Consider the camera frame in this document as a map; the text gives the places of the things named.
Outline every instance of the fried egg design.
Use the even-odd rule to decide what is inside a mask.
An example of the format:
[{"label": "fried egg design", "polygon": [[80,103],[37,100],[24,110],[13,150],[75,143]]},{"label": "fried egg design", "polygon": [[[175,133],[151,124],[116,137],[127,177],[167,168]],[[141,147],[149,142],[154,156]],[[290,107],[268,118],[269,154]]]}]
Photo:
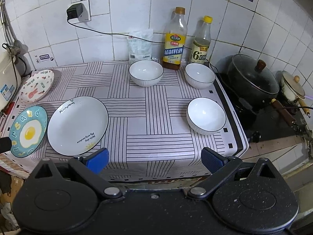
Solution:
[{"label": "fried egg design", "polygon": [[42,132],[41,124],[38,120],[27,122],[20,134],[20,144],[24,148],[29,148],[31,145],[37,144]]}]

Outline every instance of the rice cooker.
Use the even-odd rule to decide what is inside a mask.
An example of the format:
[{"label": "rice cooker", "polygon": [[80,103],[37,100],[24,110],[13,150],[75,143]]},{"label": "rice cooker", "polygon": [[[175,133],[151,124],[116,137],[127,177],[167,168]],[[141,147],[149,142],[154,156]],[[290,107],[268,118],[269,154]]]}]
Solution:
[{"label": "rice cooker", "polygon": [[0,53],[0,110],[3,110],[10,102],[16,89],[21,85],[21,76],[8,52]]}]

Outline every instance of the plastic bag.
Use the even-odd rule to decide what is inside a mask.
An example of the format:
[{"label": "plastic bag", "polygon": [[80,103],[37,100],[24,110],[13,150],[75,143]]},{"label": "plastic bag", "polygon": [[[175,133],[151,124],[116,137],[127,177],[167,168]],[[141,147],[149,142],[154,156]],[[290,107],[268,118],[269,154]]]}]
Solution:
[{"label": "plastic bag", "polygon": [[[135,31],[129,33],[129,35],[139,37],[145,40],[151,41],[153,38],[153,29],[147,29],[144,31]],[[151,60],[152,59],[152,43],[143,41],[133,37],[127,37],[128,49],[129,49],[129,63],[140,60]]]}]

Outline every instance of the teal plate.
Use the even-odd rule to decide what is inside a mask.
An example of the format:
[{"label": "teal plate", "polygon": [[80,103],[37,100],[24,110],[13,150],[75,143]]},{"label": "teal plate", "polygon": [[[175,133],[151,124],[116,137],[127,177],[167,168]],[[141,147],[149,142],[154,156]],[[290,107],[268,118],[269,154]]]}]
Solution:
[{"label": "teal plate", "polygon": [[48,116],[43,107],[33,106],[19,114],[9,133],[11,153],[18,158],[33,153],[44,137],[47,124]]}]

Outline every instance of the charger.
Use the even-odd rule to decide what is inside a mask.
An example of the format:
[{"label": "charger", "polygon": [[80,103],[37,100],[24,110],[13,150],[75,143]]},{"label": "charger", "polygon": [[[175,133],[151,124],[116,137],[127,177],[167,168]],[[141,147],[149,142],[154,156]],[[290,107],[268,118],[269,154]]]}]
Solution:
[{"label": "charger", "polygon": [[82,3],[73,4],[66,10],[67,20],[78,18],[83,13],[83,10]]}]

